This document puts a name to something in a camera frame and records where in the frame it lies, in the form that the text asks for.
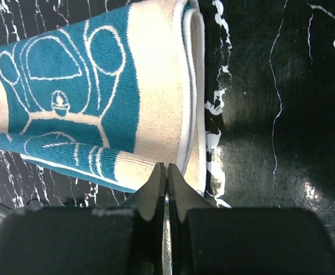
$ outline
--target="teal and cream towel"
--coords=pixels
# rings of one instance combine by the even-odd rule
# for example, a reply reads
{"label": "teal and cream towel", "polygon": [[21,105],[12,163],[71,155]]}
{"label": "teal and cream towel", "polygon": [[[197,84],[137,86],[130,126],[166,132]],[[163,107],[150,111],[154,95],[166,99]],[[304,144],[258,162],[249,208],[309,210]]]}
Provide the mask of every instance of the teal and cream towel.
{"label": "teal and cream towel", "polygon": [[0,47],[0,150],[122,191],[156,162],[205,189],[204,23],[148,0]]}

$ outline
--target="marble table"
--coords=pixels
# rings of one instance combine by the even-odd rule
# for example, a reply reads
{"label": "marble table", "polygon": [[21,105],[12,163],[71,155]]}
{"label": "marble table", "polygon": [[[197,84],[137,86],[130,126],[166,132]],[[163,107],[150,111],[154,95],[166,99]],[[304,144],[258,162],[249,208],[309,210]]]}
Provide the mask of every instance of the marble table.
{"label": "marble table", "polygon": [[[0,0],[0,45],[130,2]],[[335,0],[202,0],[200,6],[206,199],[218,207],[311,209],[335,244]],[[0,152],[0,202],[11,208],[31,200],[115,206],[128,196]]]}

